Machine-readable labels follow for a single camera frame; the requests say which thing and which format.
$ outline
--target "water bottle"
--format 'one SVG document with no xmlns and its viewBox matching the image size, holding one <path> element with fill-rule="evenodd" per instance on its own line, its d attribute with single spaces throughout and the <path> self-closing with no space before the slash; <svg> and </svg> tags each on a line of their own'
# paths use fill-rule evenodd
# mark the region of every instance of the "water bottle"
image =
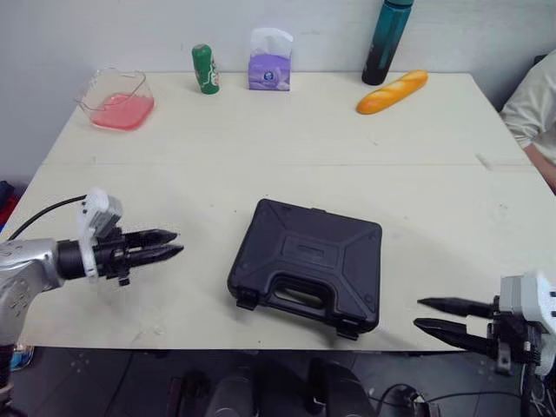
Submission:
<svg viewBox="0 0 556 417">
<path fill-rule="evenodd" d="M 384 82 L 413 4 L 414 0 L 384 1 L 361 77 L 364 83 L 379 85 Z"/>
</svg>

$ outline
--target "pink liquid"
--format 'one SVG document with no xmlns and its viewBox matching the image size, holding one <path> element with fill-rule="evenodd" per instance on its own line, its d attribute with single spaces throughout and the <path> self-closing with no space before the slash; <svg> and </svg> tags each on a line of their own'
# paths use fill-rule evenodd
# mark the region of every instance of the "pink liquid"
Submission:
<svg viewBox="0 0 556 417">
<path fill-rule="evenodd" d="M 104 110 L 96 110 L 90 120 L 104 128 L 133 130 L 145 121 L 155 106 L 153 97 L 116 93 L 101 104 Z"/>
</svg>

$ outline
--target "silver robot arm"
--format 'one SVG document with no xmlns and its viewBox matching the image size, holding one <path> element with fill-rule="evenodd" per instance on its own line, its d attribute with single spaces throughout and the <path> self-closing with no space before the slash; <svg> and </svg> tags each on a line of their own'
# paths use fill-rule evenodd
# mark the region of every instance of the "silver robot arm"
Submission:
<svg viewBox="0 0 556 417">
<path fill-rule="evenodd" d="M 116 227 L 121 215 L 117 199 L 94 189 L 79 208 L 78 240 L 0 243 L 0 416 L 11 414 L 13 346 L 37 295 L 85 276 L 117 278 L 119 285 L 128 285 L 132 268 L 165 261 L 183 250 L 168 244 L 177 234 L 167 230 L 122 233 Z"/>
</svg>

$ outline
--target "tissue box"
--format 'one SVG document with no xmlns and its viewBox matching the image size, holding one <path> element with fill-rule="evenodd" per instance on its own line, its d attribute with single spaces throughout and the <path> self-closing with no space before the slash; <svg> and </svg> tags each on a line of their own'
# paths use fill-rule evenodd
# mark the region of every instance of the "tissue box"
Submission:
<svg viewBox="0 0 556 417">
<path fill-rule="evenodd" d="M 291 61 L 276 55 L 257 55 L 249 60 L 249 89 L 289 91 Z"/>
<path fill-rule="evenodd" d="M 294 38 L 283 30 L 259 28 L 251 34 L 249 89 L 289 91 Z"/>
</svg>

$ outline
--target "green can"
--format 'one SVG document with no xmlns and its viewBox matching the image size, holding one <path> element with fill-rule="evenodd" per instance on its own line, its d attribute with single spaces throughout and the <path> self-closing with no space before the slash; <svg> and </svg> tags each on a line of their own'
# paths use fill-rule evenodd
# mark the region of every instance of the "green can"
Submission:
<svg viewBox="0 0 556 417">
<path fill-rule="evenodd" d="M 218 71 L 210 47 L 204 43 L 196 45 L 191 50 L 191 55 L 193 56 L 193 66 L 201 92 L 203 94 L 218 92 L 220 89 L 218 87 Z"/>
</svg>

